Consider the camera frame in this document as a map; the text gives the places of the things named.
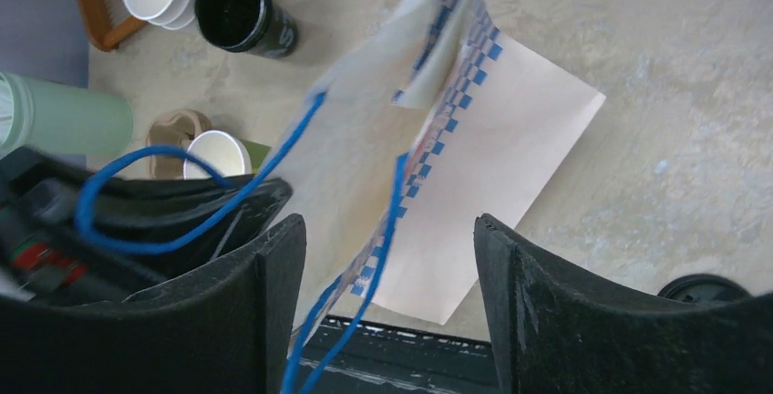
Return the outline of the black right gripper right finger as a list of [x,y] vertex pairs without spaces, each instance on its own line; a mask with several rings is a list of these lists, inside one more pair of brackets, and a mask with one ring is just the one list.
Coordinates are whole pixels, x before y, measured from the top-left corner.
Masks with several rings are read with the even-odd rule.
[[484,214],[479,284],[507,393],[769,393],[772,296],[702,306],[585,270]]

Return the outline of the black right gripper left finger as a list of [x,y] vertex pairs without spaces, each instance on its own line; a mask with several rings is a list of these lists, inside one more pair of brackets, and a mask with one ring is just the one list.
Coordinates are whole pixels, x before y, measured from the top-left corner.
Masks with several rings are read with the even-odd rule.
[[291,214],[125,301],[1,301],[4,393],[277,393],[304,268]]

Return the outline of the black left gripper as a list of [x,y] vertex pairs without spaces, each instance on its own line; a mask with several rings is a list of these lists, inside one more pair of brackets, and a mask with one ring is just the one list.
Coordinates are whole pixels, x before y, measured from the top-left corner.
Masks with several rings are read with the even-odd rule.
[[[88,242],[76,229],[77,198],[89,171],[22,147],[1,159],[1,253],[36,301],[79,306],[121,301],[207,264],[266,230],[292,196],[273,179],[205,234],[165,254],[123,254]],[[160,244],[204,223],[250,181],[123,180],[106,183],[94,227],[121,240]]]

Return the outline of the blue checkered paper bag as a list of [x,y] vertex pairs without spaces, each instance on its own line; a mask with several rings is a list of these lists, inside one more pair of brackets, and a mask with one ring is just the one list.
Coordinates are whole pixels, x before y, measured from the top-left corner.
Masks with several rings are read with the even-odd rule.
[[519,221],[605,97],[502,33],[485,0],[403,0],[392,17],[314,85],[254,178],[213,216],[161,243],[98,232],[101,188],[148,147],[86,182],[75,226],[113,252],[165,254],[200,239],[279,178],[293,195],[282,215],[305,222],[305,266],[294,345],[281,390],[295,392],[304,344],[344,292],[443,324],[476,282],[479,213]]

